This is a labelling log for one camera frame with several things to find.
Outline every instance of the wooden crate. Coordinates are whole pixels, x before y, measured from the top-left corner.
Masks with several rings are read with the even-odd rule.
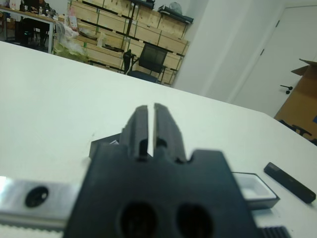
[[[74,9],[78,19],[97,24],[98,9],[96,7],[88,6],[78,1],[72,1],[71,7]]]
[[[65,16],[64,15],[58,15],[58,21],[64,23],[65,22]]]
[[[148,26],[138,21],[133,21],[130,29],[130,36],[157,45],[161,30]]]
[[[133,19],[143,24],[157,28],[161,14],[157,11],[153,11],[145,6],[139,6],[136,13],[134,13]]]
[[[76,36],[76,40],[82,41],[82,42],[85,42],[85,43],[89,43],[89,44],[94,45],[94,46],[97,45],[97,41],[94,41],[92,39],[89,39],[89,38],[83,37],[83,36]]]
[[[105,0],[104,8],[117,12],[119,15],[131,17],[132,5],[128,0]]]
[[[166,15],[162,15],[162,18],[158,25],[158,29],[179,38],[184,37],[186,27],[187,27],[186,23],[177,21]]]
[[[88,30],[95,31],[95,32],[96,32],[96,30],[97,30],[97,27],[96,27],[96,26],[87,24],[87,23],[82,22],[82,21],[80,21],[80,20],[77,20],[77,26],[78,26],[78,28],[86,28],[86,29],[88,29]]]
[[[179,53],[181,55],[185,55],[184,53],[188,44],[188,41],[177,38],[164,31],[161,32],[161,36],[158,42],[158,46],[173,51],[175,53]]]
[[[114,31],[126,33],[128,28],[128,19],[112,14],[107,11],[99,10],[98,25],[109,28]]]
[[[86,50],[90,60],[116,68],[121,67],[122,53],[110,51],[89,43],[86,45]]]
[[[104,3],[104,0],[77,0],[78,2],[88,2],[92,5],[95,5],[95,6],[99,6],[99,7],[103,7],[103,3]]]
[[[115,32],[108,31],[102,28],[98,28],[97,36],[99,36],[101,33],[104,33],[106,35],[105,43],[107,45],[116,47],[118,49],[122,49],[123,39],[124,39],[122,35],[119,35]]]
[[[143,42],[136,41],[133,39],[127,39],[124,45],[124,51],[127,52],[129,49],[131,49],[131,53],[135,54],[137,57],[140,57],[143,47]],[[168,52],[163,65],[167,68],[179,69],[181,59],[181,56]]]

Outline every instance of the table surface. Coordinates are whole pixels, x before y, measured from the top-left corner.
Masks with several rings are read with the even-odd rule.
[[[120,133],[135,108],[168,106],[184,140],[222,151],[234,172],[258,174],[281,198],[254,212],[259,226],[285,225],[293,238],[316,237],[317,203],[307,205],[268,177],[273,162],[317,191],[317,147],[269,116],[91,65],[0,42],[0,175],[79,183],[90,142]],[[153,130],[149,130],[152,154]],[[0,226],[3,238],[61,237]]]
[[[32,13],[32,12],[28,12],[28,11],[19,11],[19,10],[11,9],[11,8],[8,8],[8,7],[0,6],[0,11],[1,10],[7,10],[7,11],[11,11],[11,12],[18,13],[18,14],[21,14],[21,15],[31,16],[31,17],[37,18],[39,20],[55,22],[55,20],[52,19],[52,18],[49,18],[49,17],[46,17],[46,16],[40,16],[38,14],[35,14],[35,13]]]

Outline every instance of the door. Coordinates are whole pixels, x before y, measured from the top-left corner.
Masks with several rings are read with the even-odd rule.
[[[265,51],[233,104],[274,117],[300,76],[291,71],[317,60],[317,6],[286,8]]]

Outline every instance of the office chair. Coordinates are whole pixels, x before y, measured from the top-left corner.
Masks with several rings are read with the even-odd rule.
[[[165,67],[163,66],[163,63],[165,61],[166,55],[167,50],[154,45],[145,44],[140,57],[137,60],[134,60],[134,57],[136,57],[136,55],[131,54],[131,50],[128,50],[123,55],[124,73],[135,78],[155,83],[158,80],[156,77],[141,71],[132,71],[132,67],[138,61],[139,66],[141,67],[147,68],[159,74],[161,74],[163,71],[163,78],[165,72]]]

